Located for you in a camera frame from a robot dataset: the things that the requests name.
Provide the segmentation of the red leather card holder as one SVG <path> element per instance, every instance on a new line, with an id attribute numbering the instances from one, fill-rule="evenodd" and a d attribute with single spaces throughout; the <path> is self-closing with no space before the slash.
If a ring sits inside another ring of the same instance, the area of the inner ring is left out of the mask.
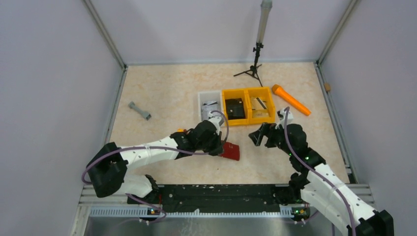
<path id="1" fill-rule="evenodd" d="M 235 161 L 240 161 L 240 146 L 226 142 L 223 145 L 223 152 L 219 156 Z"/>

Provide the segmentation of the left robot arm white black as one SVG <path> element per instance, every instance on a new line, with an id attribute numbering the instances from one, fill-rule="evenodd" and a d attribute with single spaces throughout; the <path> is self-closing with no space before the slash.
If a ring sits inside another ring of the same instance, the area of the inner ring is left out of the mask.
<path id="1" fill-rule="evenodd" d="M 151 143 L 119 147 L 105 144 L 87 164 L 82 181 L 91 184 L 98 198 L 117 192 L 140 197 L 145 203 L 157 199 L 158 186 L 150 175 L 129 177 L 128 172 L 155 162 L 177 160 L 193 155 L 216 156 L 223 152 L 221 125 L 212 117 L 189 130 L 177 131 Z"/>

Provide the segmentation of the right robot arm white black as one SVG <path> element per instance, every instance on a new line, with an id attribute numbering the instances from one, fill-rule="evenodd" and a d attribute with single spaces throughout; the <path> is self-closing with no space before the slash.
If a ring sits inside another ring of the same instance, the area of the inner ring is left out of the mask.
<path id="1" fill-rule="evenodd" d="M 286 127 L 263 123 L 249 138 L 260 146 L 267 139 L 267 148 L 279 148 L 289 156 L 296 170 L 290 177 L 288 193 L 280 194 L 281 204 L 302 201 L 313 206 L 344 236 L 392 236 L 393 217 L 364 202 L 331 170 L 326 161 L 307 142 L 299 124 Z"/>

